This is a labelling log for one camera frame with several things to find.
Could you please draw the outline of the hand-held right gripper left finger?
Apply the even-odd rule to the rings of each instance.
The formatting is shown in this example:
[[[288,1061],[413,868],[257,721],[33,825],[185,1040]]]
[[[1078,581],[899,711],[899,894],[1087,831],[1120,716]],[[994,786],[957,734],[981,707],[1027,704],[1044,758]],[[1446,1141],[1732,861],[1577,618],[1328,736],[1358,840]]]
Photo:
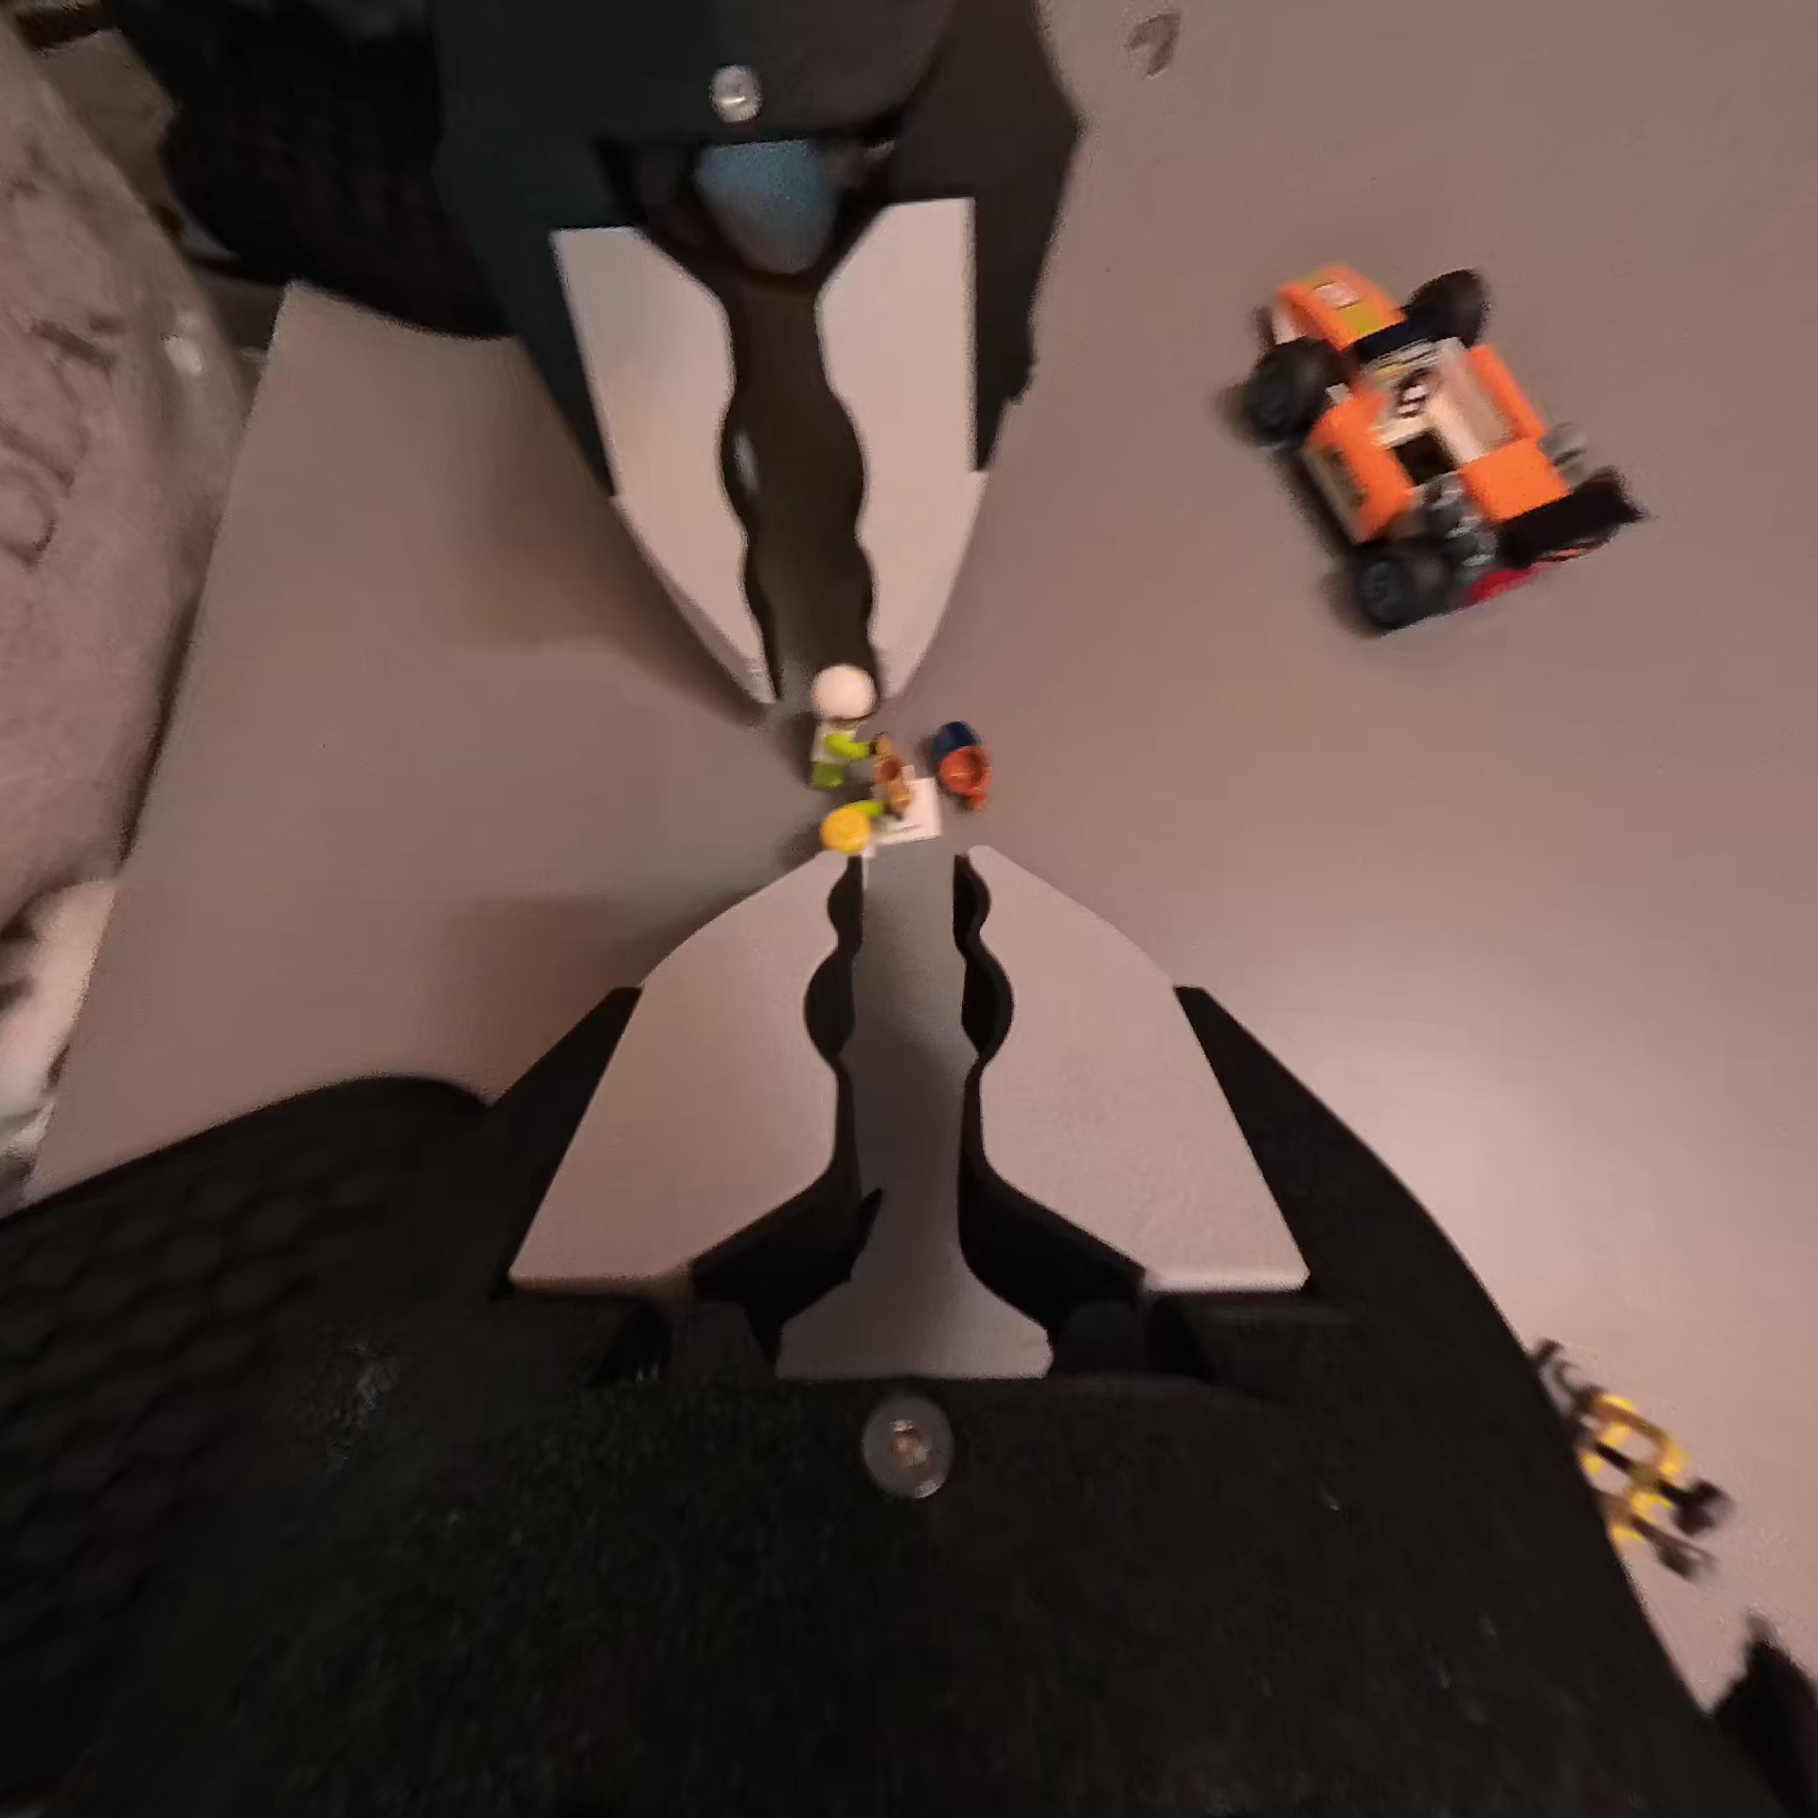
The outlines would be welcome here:
[[[845,1049],[866,868],[820,853],[645,978],[513,1285],[804,1309],[845,1282],[874,1199]]]

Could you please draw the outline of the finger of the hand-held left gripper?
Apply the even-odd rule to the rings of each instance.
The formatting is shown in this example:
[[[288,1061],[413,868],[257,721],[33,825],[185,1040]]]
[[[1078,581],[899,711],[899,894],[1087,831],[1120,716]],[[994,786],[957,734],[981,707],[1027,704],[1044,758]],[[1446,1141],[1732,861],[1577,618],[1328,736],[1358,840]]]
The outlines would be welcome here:
[[[724,465],[736,395],[729,319],[635,227],[559,232],[553,252],[620,518],[703,649],[770,707],[779,694]]]
[[[972,199],[882,209],[822,286],[816,328],[862,467],[872,663],[880,688],[900,693],[940,634],[986,500]]]

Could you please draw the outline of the grey lego plate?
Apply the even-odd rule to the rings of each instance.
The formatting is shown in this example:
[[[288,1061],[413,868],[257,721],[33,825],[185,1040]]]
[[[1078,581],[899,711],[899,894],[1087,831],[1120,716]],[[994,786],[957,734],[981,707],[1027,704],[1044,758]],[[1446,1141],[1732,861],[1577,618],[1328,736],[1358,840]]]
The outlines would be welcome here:
[[[1601,1384],[1601,1383],[1591,1381],[1591,1377],[1585,1377],[1585,1373],[1582,1373],[1582,1369],[1579,1369],[1579,1364],[1574,1364],[1574,1358],[1572,1358],[1572,1356],[1569,1356],[1569,1354],[1567,1354],[1567,1352],[1565,1352],[1565,1351],[1563,1351],[1563,1349],[1560,1349],[1554,1340],[1543,1341],[1543,1344],[1539,1344],[1539,1345],[1534,1349],[1534,1352],[1533,1352],[1533,1365],[1534,1365],[1534,1369],[1537,1369],[1537,1374],[1539,1374],[1539,1381],[1542,1381],[1542,1384],[1543,1384],[1545,1394],[1547,1394],[1547,1395],[1550,1395],[1550,1400],[1552,1400],[1552,1406],[1554,1406],[1554,1410],[1556,1410],[1558,1419],[1560,1419],[1560,1421],[1563,1421],[1563,1427],[1565,1427],[1565,1433],[1567,1433],[1569,1445],[1572,1445],[1572,1449],[1574,1449],[1574,1429],[1572,1429],[1572,1415],[1574,1415],[1574,1409],[1577,1409],[1579,1398],[1581,1398],[1582,1394],[1591,1391],[1591,1389],[1606,1389],[1606,1391],[1608,1391],[1608,1387],[1606,1387],[1606,1384]],[[1680,1579],[1687,1579],[1687,1582],[1703,1582],[1703,1579],[1713,1578],[1713,1574],[1717,1572],[1717,1561],[1714,1561],[1714,1555],[1713,1555],[1713,1547],[1711,1547],[1711,1538],[1713,1538],[1713,1536],[1714,1536],[1714,1534],[1709,1534],[1709,1536],[1703,1536],[1703,1538],[1701,1538],[1701,1543],[1699,1543],[1699,1545],[1701,1545],[1701,1550],[1703,1550],[1703,1559],[1701,1559],[1701,1563],[1699,1563],[1699,1566],[1695,1568],[1695,1574],[1693,1574],[1693,1576],[1683,1576],[1683,1574],[1678,1574],[1678,1572],[1670,1568],[1670,1564],[1666,1564],[1666,1563],[1658,1561],[1658,1559],[1655,1555],[1655,1551],[1652,1551],[1652,1550],[1648,1550],[1648,1547],[1646,1547],[1646,1545],[1642,1545],[1642,1543],[1633,1543],[1633,1540],[1624,1540],[1624,1543],[1619,1543],[1619,1540],[1616,1540],[1613,1536],[1608,1536],[1608,1538],[1610,1538],[1618,1547],[1646,1550],[1650,1555],[1655,1555],[1655,1561],[1656,1561],[1662,1568],[1666,1568],[1671,1576],[1675,1576],[1675,1578],[1680,1578]]]

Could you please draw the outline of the small tan lego piece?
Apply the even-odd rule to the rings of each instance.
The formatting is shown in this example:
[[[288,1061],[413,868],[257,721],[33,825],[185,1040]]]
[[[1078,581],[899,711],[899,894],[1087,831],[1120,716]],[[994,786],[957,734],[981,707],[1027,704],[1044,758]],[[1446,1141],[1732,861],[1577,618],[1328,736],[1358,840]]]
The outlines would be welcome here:
[[[871,751],[872,849],[922,844],[945,834],[940,781],[922,774],[902,749],[880,736]]]

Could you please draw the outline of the orange lego race car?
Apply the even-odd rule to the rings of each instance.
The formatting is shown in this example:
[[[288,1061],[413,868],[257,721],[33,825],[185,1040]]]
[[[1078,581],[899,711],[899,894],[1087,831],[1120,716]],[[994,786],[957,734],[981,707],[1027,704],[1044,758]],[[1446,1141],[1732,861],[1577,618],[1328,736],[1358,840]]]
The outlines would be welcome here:
[[[1646,521],[1625,478],[1534,407],[1490,313],[1469,265],[1399,298],[1328,261],[1257,316],[1242,423],[1330,512],[1376,634],[1498,600]]]

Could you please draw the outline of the green lego minifigure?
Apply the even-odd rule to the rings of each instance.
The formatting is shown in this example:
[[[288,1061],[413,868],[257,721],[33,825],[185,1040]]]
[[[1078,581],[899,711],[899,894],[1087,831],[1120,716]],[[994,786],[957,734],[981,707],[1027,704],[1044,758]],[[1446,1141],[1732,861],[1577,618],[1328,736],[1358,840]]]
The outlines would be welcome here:
[[[872,673],[857,664],[820,668],[810,681],[810,786],[842,789],[857,768],[874,759],[866,730],[880,705]]]

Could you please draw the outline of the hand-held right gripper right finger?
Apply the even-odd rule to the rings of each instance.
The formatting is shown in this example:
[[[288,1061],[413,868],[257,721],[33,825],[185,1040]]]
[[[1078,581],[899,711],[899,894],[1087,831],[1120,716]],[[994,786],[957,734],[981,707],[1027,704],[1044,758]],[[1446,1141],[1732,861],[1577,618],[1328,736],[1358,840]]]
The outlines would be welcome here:
[[[1302,1246],[1170,975],[999,849],[954,863],[959,1240],[1016,1309],[1295,1292]]]

